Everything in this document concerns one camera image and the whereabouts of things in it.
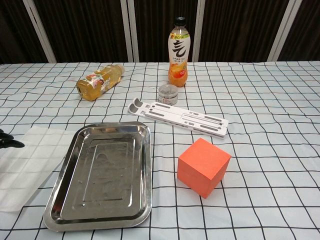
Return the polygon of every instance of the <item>jar lid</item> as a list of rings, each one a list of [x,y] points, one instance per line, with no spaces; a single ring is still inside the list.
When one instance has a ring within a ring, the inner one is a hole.
[[[159,87],[159,95],[166,99],[174,98],[178,95],[178,88],[175,85],[165,84]]]

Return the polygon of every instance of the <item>checkered tablecloth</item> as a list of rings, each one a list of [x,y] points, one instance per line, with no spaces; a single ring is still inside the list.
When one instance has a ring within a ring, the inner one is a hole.
[[[96,101],[81,100],[76,81],[105,64],[0,65],[0,129],[19,139],[32,126],[76,131],[93,123],[145,123],[153,162],[150,216],[135,228],[48,230],[43,213],[58,168],[20,212],[0,212],[0,239],[320,239],[319,61],[189,63],[176,106],[229,120],[224,138],[127,112],[133,98],[157,99],[168,63],[125,63],[116,87]],[[200,137],[232,156],[207,199],[176,173],[178,156]]]

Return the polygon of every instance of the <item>juice bottle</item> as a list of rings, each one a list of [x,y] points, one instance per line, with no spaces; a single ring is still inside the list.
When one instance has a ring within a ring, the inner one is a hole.
[[[187,61],[190,49],[190,35],[186,25],[186,18],[179,16],[174,20],[175,28],[168,39],[170,67],[168,79],[172,85],[182,87],[188,77]]]
[[[93,101],[120,82],[124,72],[121,64],[107,65],[77,81],[76,88],[82,98]]]

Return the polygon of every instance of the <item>orange foam block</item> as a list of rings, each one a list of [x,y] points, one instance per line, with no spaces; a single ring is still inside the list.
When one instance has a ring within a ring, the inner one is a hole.
[[[177,178],[207,198],[224,177],[230,154],[199,138],[178,158]]]

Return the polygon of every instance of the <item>bottle cap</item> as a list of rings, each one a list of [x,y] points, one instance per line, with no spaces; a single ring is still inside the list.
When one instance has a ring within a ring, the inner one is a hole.
[[[186,25],[186,18],[184,16],[176,16],[174,19],[174,25],[176,26]]]
[[[117,64],[116,66],[118,66],[121,69],[121,75],[124,74],[125,72],[125,67],[122,66],[121,64]]]

